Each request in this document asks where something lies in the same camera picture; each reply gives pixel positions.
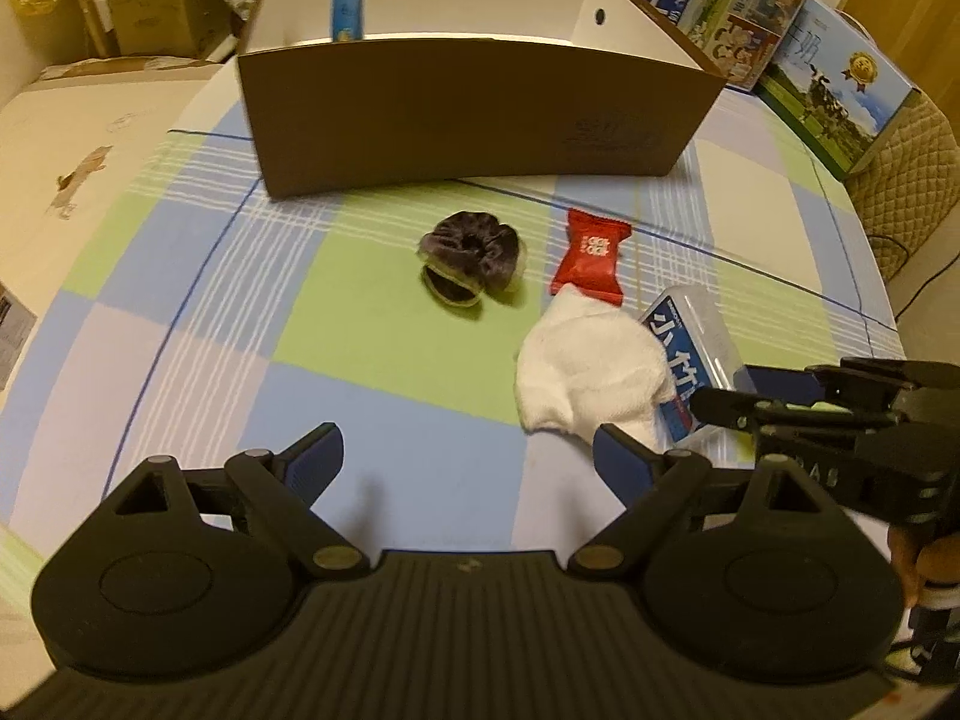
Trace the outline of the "person's right hand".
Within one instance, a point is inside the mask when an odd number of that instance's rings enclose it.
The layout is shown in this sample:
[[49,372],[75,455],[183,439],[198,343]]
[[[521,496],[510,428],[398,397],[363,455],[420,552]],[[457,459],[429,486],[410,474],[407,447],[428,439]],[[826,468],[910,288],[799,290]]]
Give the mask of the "person's right hand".
[[918,603],[924,585],[957,583],[960,578],[960,535],[944,536],[923,546],[907,528],[890,527],[887,532],[890,564],[900,577],[905,606]]

